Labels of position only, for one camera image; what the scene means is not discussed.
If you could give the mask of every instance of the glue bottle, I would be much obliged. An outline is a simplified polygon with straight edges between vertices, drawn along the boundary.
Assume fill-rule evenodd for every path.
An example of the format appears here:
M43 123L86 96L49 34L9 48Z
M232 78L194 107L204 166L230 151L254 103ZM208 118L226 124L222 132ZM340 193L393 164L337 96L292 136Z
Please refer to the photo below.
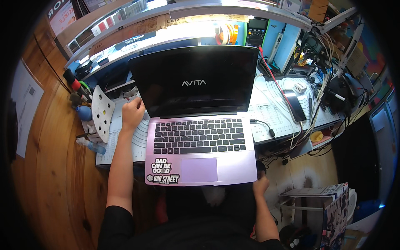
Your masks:
M86 140L83 137L80 137L78 139L76 139L76 143L78 143L79 145L83 145L88 147L88 149L97 152L99 154L105 154L106 153L106 149L102 146L100 146L99 144L93 143L91 141Z

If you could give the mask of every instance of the sticker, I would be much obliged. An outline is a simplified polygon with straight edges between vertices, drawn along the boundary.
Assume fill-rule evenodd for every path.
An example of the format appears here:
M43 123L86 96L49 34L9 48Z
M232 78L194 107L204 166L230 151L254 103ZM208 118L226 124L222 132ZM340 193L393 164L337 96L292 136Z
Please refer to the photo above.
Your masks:
M157 184L178 184L179 174L170 174L170 175L154 175L149 174L147 177L149 182L157 183Z
M167 158L156 158L151 164L153 174L169 174L171 172L171 163L167 162Z

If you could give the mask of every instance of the smartphone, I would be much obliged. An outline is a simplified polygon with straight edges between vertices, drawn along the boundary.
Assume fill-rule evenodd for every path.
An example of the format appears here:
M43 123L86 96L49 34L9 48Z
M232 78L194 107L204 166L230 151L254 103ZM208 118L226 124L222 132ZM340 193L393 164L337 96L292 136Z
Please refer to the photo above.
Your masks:
M305 122L307 120L303 108L297 99L296 93L293 90L283 90L284 95L288 99L290 105L290 114L295 122Z

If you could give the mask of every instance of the black shirt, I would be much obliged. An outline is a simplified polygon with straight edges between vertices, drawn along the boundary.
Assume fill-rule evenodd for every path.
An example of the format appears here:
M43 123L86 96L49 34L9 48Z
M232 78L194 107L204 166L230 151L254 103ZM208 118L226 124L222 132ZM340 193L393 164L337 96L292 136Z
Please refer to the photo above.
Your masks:
M132 215L119 206L106 208L98 249L268 249L283 250L279 240L257 242L228 218L205 216L167 222L134 235Z

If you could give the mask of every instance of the laptop keyboard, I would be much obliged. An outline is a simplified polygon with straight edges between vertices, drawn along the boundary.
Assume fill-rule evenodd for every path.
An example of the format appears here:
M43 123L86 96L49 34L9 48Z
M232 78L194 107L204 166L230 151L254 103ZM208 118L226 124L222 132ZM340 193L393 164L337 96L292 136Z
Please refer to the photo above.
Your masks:
M246 150L241 119L157 123L154 136L154 154Z

